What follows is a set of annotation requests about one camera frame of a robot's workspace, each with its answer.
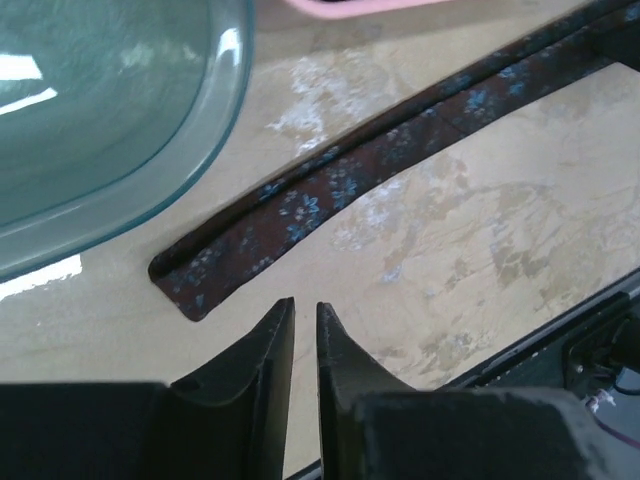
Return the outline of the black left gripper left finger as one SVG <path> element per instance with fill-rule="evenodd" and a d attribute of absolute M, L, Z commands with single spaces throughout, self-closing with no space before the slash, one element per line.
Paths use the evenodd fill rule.
<path fill-rule="evenodd" d="M 5 479 L 279 479 L 295 304 L 277 301 L 245 336 L 165 385 L 5 384 Z"/>

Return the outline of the brown floral necktie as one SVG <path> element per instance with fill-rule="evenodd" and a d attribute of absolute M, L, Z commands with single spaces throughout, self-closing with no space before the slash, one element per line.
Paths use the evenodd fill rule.
<path fill-rule="evenodd" d="M 639 5 L 588 2 L 249 191 L 155 256 L 149 278 L 186 318 L 200 321 L 365 193 L 616 62 L 639 65 Z"/>

